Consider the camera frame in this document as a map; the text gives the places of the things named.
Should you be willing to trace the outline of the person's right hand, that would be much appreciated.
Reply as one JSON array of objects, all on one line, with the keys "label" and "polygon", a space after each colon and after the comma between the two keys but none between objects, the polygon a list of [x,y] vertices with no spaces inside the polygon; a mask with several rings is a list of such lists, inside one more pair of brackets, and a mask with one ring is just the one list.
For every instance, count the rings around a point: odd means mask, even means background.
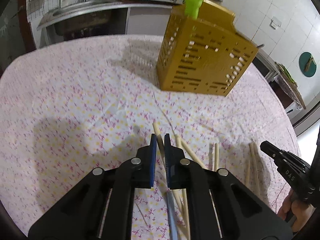
[{"label": "person's right hand", "polygon": [[295,201],[291,200],[292,195],[294,194],[293,189],[289,191],[289,194],[284,199],[282,206],[280,207],[277,215],[285,220],[287,213],[291,210],[293,215],[296,216],[296,220],[291,226],[293,232],[298,232],[302,227],[307,223],[311,215],[313,214],[315,208],[300,200],[296,199]]}]

